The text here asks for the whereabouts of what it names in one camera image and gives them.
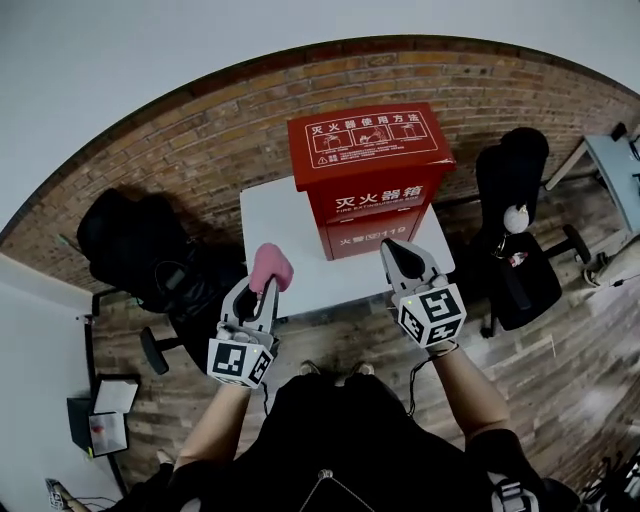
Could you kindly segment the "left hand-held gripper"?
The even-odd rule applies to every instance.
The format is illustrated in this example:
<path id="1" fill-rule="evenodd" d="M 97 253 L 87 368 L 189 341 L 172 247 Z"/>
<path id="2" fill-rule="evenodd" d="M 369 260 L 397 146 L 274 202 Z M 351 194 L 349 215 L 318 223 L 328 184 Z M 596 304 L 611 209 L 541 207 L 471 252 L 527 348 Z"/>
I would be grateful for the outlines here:
<path id="1" fill-rule="evenodd" d="M 249 277 L 241 279 L 225 296 L 217 333 L 209 339 L 206 373 L 221 383 L 256 389 L 262 383 L 277 353 L 273 324 L 277 317 L 279 286 L 270 278 L 260 304 L 249 288 Z"/>

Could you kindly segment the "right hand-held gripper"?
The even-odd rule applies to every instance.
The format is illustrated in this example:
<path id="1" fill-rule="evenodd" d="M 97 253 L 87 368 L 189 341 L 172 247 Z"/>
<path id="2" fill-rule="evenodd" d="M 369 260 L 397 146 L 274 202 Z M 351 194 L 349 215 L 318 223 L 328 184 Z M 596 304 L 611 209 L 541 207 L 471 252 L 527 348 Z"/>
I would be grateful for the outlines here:
<path id="1" fill-rule="evenodd" d="M 467 312 L 457 285 L 440 274 L 433 256 L 392 238 L 381 242 L 380 255 L 400 329 L 423 349 L 455 339 Z"/>

